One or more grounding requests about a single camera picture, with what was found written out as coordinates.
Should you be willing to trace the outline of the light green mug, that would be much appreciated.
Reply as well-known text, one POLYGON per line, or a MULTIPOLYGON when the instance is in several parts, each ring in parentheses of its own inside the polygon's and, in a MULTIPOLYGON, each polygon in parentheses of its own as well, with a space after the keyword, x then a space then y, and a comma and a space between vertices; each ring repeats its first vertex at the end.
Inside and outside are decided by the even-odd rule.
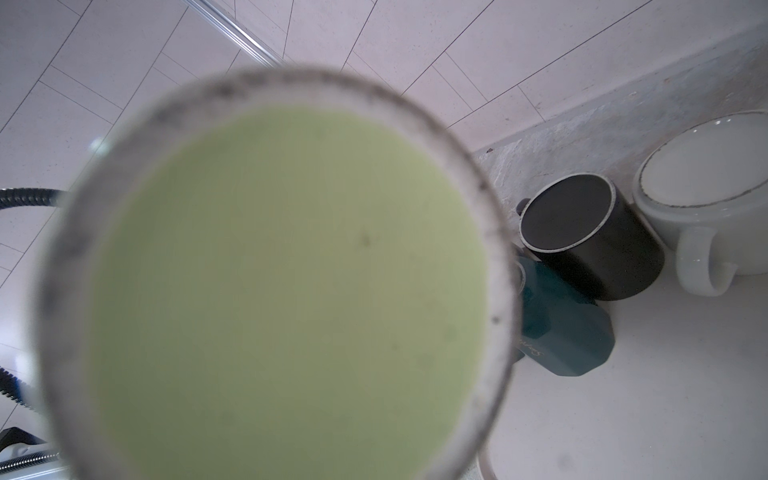
POLYGON ((165 96, 64 196, 39 397, 78 479, 457 479, 519 290, 491 183, 430 114, 247 68, 165 96))

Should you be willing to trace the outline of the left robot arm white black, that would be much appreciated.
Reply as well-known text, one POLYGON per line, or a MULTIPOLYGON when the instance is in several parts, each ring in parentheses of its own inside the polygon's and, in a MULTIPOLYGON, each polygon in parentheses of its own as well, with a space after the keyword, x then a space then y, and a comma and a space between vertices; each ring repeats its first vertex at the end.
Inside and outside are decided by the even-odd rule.
POLYGON ((1 431, 2 479, 69 479, 59 449, 18 427, 1 431))

